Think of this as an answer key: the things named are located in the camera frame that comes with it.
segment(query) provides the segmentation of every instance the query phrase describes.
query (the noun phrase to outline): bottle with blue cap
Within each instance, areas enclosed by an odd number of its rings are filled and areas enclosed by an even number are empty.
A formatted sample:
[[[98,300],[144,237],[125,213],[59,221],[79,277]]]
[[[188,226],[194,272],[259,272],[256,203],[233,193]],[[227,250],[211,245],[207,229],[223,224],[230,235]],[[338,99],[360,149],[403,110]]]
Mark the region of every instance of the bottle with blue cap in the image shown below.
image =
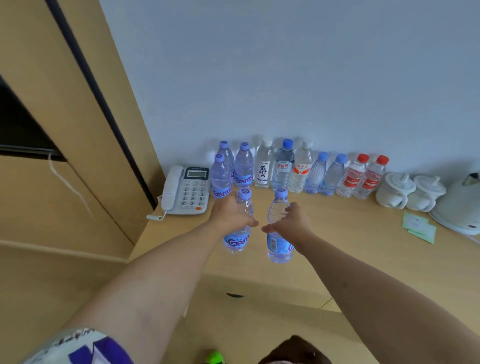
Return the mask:
[[[287,200],[288,191],[278,189],[275,191],[275,200],[273,200],[268,210],[268,223],[273,224],[283,219],[288,212],[285,211],[290,206]],[[288,263],[293,258],[295,248],[292,244],[281,237],[278,232],[267,234],[267,254],[274,263]]]
[[[279,148],[275,153],[275,166],[272,174],[273,190],[287,189],[294,161],[293,140],[284,139],[282,148]]]
[[[327,172],[327,160],[328,153],[320,152],[307,177],[307,183],[305,184],[306,193],[317,194],[320,191],[320,186],[322,186]]]
[[[254,159],[250,144],[240,144],[240,150],[235,159],[235,184],[238,188],[250,188],[253,184]]]
[[[241,209],[244,210],[245,213],[253,217],[252,192],[248,188],[241,188],[239,190],[237,204],[241,205]],[[250,226],[246,225],[244,228],[223,238],[227,249],[232,253],[238,253],[245,249],[251,229]]]
[[[345,162],[347,161],[347,156],[343,153],[339,154],[335,162],[332,163],[327,169],[324,181],[320,187],[320,194],[324,196],[333,196],[335,193],[340,180],[345,174]]]
[[[230,168],[225,165],[225,156],[223,154],[215,155],[215,163],[210,169],[210,179],[215,199],[223,198],[232,192]]]
[[[220,149],[218,150],[217,154],[223,154],[225,157],[225,165],[228,166],[230,169],[230,174],[232,177],[232,183],[235,182],[235,156],[233,155],[232,151],[230,150],[230,146],[228,141],[222,140],[220,142]]]

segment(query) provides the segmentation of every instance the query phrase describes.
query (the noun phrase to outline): person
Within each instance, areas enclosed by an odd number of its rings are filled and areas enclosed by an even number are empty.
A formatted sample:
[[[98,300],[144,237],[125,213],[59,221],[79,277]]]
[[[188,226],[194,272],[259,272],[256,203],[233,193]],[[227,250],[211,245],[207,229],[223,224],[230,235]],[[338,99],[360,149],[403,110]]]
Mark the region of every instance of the person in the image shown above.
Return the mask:
[[[286,211],[262,231],[278,232],[307,258],[380,363],[480,363],[479,337],[455,317],[316,236],[297,203]],[[217,199],[207,222],[131,262],[25,363],[160,363],[216,244],[245,225],[258,224],[239,210],[234,193]],[[261,363],[286,363],[289,357],[295,364],[330,363],[301,338],[289,342]],[[304,355],[292,354],[289,347],[303,347]]]

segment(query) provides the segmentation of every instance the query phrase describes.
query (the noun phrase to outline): wahaha water bottle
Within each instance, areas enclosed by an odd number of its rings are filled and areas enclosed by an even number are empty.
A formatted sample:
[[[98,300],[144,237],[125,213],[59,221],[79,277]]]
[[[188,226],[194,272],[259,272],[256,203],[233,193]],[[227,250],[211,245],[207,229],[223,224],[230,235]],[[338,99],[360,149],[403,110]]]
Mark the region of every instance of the wahaha water bottle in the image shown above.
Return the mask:
[[[336,189],[336,194],[342,197],[351,197],[353,191],[359,185],[361,179],[367,170],[367,162],[370,157],[366,154],[360,154],[355,162],[350,164],[345,170],[345,175]]]
[[[237,204],[241,205],[241,209],[244,210],[245,213],[253,217],[252,192],[248,188],[241,188],[239,190]],[[244,228],[223,238],[227,249],[232,253],[238,253],[245,249],[251,229],[250,226],[246,225]]]
[[[229,148],[228,142],[222,140],[220,142],[220,149],[217,152],[218,154],[223,154],[225,156],[225,165],[230,169],[230,174],[232,177],[232,183],[235,182],[235,156]]]
[[[210,179],[215,199],[223,198],[232,192],[230,168],[225,165],[225,156],[223,154],[215,155],[215,163],[210,169]]]
[[[312,147],[312,142],[303,141],[302,149],[298,149],[295,152],[295,165],[288,180],[288,190],[290,192],[299,194],[305,187],[307,176],[313,163]]]
[[[284,218],[288,212],[285,211],[290,206],[287,200],[288,191],[284,189],[275,191],[275,200],[273,200],[268,210],[268,223],[273,224]],[[292,244],[283,239],[278,232],[267,234],[267,254],[274,263],[288,263],[292,260],[295,248]]]
[[[272,173],[272,189],[286,189],[290,173],[292,172],[293,162],[295,161],[293,140],[285,139],[283,148],[279,148],[275,153],[275,167]]]
[[[355,197],[364,200],[372,194],[375,187],[377,187],[378,182],[380,182],[384,174],[387,172],[387,164],[389,161],[390,159],[388,157],[379,156],[377,161],[373,162],[367,168],[363,180],[353,192]]]
[[[343,153],[340,153],[335,162],[332,163],[327,169],[324,181],[320,187],[320,194],[323,196],[333,196],[335,193],[340,180],[345,175],[345,162],[347,161],[347,156]]]
[[[268,188],[275,158],[272,138],[264,137],[255,162],[255,187]]]
[[[242,143],[235,159],[235,184],[238,188],[250,188],[252,186],[253,163],[250,144]]]
[[[305,192],[308,194],[316,194],[320,191],[320,187],[327,172],[328,153],[320,152],[317,161],[310,168],[310,173],[305,184]]]

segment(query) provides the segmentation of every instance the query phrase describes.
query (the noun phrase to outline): small water bottle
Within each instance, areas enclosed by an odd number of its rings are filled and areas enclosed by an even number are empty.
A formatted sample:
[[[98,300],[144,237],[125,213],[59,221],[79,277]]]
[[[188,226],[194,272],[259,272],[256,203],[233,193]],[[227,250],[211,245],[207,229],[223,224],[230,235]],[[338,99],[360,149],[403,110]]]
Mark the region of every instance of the small water bottle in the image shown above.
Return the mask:
[[[235,159],[235,184],[238,188],[250,188],[252,186],[253,163],[250,144],[242,143]]]
[[[241,208],[248,215],[253,217],[252,192],[248,188],[241,188],[239,190],[237,204],[240,204]],[[251,229],[252,228],[250,226],[246,225],[244,228],[223,238],[223,242],[225,243],[227,249],[232,253],[239,253],[245,249]]]
[[[210,169],[210,179],[215,200],[223,198],[232,192],[230,168],[225,165],[225,156],[223,154],[215,155],[215,163]]]
[[[327,172],[328,153],[320,152],[317,161],[310,169],[310,173],[305,184],[305,192],[308,194],[316,194],[320,191],[320,187]]]
[[[293,140],[285,139],[283,147],[275,153],[275,167],[272,173],[272,189],[286,189],[290,173],[292,172],[295,155],[292,150]]]
[[[332,163],[327,169],[324,181],[320,187],[320,194],[323,196],[333,196],[340,180],[345,174],[345,162],[347,161],[347,155],[340,153],[335,162]]]
[[[223,154],[225,156],[225,165],[230,169],[230,174],[232,177],[232,183],[235,182],[235,156],[229,148],[228,142],[222,140],[220,142],[220,149],[217,152],[218,154]]]
[[[272,147],[272,138],[264,137],[258,148],[255,163],[255,187],[268,188],[272,176],[275,153]]]
[[[288,180],[288,190],[299,194],[303,191],[310,167],[313,163],[312,142],[303,141],[302,149],[295,152],[295,165],[293,166],[290,179]]]
[[[373,162],[367,168],[363,180],[353,192],[356,198],[364,200],[372,194],[375,187],[377,187],[378,182],[380,182],[384,174],[387,172],[387,164],[389,161],[390,159],[388,157],[379,156],[377,161]]]
[[[340,184],[336,188],[336,194],[349,198],[353,195],[353,191],[359,185],[361,179],[367,170],[367,162],[370,157],[367,154],[359,154],[357,160],[348,166],[345,175],[340,180]]]
[[[288,191],[284,189],[275,191],[275,200],[273,200],[268,210],[268,223],[273,224],[284,218],[288,212],[285,211],[290,206],[287,200]],[[288,263],[292,260],[295,248],[292,244],[283,239],[278,232],[267,234],[267,254],[274,263]]]

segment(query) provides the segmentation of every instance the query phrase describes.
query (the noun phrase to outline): white kettle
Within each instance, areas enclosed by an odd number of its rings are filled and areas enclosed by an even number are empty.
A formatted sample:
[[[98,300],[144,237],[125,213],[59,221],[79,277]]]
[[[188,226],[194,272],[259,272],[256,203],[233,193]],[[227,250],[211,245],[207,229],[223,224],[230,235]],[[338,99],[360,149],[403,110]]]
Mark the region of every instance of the white kettle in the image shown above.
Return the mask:
[[[480,180],[472,173],[457,181],[438,199],[430,216],[443,226],[465,235],[480,234]]]

